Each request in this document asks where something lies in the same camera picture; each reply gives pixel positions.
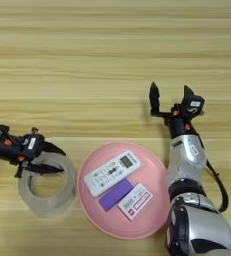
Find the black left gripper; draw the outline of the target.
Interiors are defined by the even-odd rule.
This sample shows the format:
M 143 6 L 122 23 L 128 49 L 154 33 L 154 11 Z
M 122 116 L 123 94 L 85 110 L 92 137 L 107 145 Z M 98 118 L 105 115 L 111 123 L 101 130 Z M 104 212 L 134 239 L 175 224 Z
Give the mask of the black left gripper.
M 25 136 L 19 137 L 13 136 L 12 139 L 8 139 L 4 135 L 0 137 L 0 159 L 9 161 L 10 163 L 18 164 L 24 160 L 33 160 L 40 155 L 41 151 L 41 135 L 26 134 Z M 44 142 L 43 151 L 63 156 L 66 155 L 61 148 L 47 141 Z M 37 165 L 30 162 L 23 162 L 17 169 L 16 177 L 21 178 L 24 170 L 41 175 L 62 172 L 62 169 L 51 165 Z

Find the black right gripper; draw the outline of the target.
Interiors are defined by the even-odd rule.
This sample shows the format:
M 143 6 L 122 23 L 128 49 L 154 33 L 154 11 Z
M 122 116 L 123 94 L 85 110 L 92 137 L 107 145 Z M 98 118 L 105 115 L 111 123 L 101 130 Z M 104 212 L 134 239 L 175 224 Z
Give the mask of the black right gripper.
M 187 85 L 184 86 L 184 98 L 188 99 L 194 96 L 194 92 Z M 168 128 L 170 136 L 172 139 L 181 135 L 196 135 L 197 132 L 191 123 L 191 118 L 183 113 L 181 110 L 173 107 L 171 109 L 171 115 L 169 112 L 162 112 L 160 110 L 159 102 L 159 89 L 155 82 L 151 83 L 149 91 L 149 101 L 150 101 L 150 113 L 152 116 L 156 117 L 169 117 Z

